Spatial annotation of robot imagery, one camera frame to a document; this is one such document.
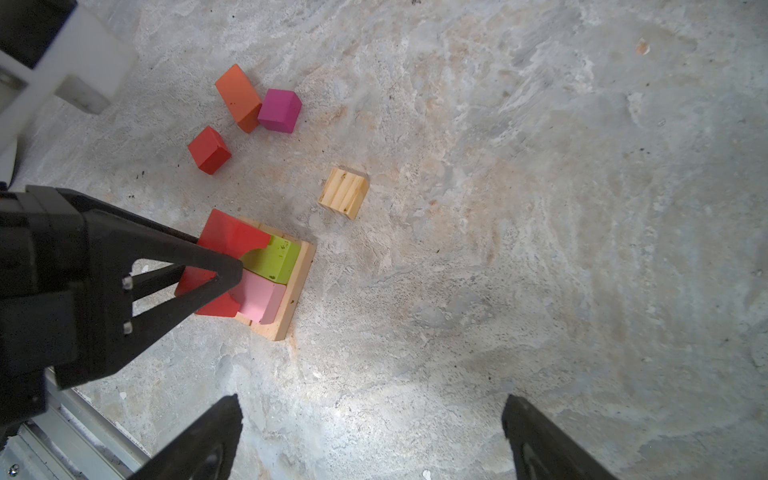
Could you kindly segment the lime green rectangular block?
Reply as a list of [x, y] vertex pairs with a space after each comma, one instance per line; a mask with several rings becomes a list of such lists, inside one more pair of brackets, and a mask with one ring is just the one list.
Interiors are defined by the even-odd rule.
[[277, 284], [287, 285], [300, 253], [300, 244], [272, 236], [266, 248], [241, 257], [246, 270]]

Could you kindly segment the red arch block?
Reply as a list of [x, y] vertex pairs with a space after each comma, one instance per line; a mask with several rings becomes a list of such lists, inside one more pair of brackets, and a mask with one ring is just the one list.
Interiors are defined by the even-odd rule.
[[[265, 249], [272, 236], [251, 224], [245, 223], [218, 209], [213, 209], [207, 219], [197, 244], [217, 253], [240, 260], [246, 253]], [[174, 292], [181, 296], [215, 277], [212, 271], [186, 267]], [[230, 293], [224, 293], [196, 311], [197, 315], [235, 317], [241, 303]]]

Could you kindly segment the pink rectangular block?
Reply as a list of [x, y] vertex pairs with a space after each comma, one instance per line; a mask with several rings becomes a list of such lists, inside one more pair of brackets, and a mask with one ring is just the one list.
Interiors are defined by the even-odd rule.
[[253, 323], [266, 325], [275, 322], [285, 291], [285, 285], [243, 270], [240, 283], [230, 294], [240, 304], [240, 314]]

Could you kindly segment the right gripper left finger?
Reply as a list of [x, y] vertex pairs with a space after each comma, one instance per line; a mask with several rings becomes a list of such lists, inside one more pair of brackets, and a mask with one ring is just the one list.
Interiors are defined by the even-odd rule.
[[228, 479], [242, 422], [238, 396], [222, 397], [130, 479]]

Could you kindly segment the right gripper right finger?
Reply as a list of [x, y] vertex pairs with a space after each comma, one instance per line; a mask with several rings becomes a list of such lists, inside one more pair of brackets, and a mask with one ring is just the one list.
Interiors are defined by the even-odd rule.
[[501, 416], [518, 480], [616, 480], [603, 465], [522, 396], [509, 395]]

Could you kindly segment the small ridged natural block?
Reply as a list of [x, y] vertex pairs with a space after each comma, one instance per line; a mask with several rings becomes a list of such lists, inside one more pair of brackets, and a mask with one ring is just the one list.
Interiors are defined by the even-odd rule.
[[354, 220], [368, 189], [369, 181], [366, 177], [334, 167], [324, 184], [318, 203]]

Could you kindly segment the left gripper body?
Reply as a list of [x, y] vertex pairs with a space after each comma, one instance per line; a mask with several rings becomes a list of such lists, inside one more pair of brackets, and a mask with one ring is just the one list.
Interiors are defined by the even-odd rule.
[[46, 409], [45, 369], [78, 356], [82, 215], [53, 187], [1, 196], [1, 424]]

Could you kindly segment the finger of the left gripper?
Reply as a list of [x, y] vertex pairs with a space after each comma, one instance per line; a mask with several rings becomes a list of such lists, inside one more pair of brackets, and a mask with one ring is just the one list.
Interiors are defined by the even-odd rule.
[[[78, 357], [54, 369], [63, 389], [117, 373], [242, 278], [240, 260], [198, 245], [189, 234], [71, 189], [58, 192], [84, 219], [88, 265], [88, 316], [78, 325]], [[133, 313], [135, 301], [178, 283], [188, 267], [212, 277]]]

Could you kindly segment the orange rectangular block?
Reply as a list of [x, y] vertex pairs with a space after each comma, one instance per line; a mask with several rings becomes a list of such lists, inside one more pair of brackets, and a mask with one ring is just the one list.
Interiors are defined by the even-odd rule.
[[215, 86], [237, 126], [250, 134], [259, 125], [262, 100], [255, 87], [238, 64], [234, 64]]

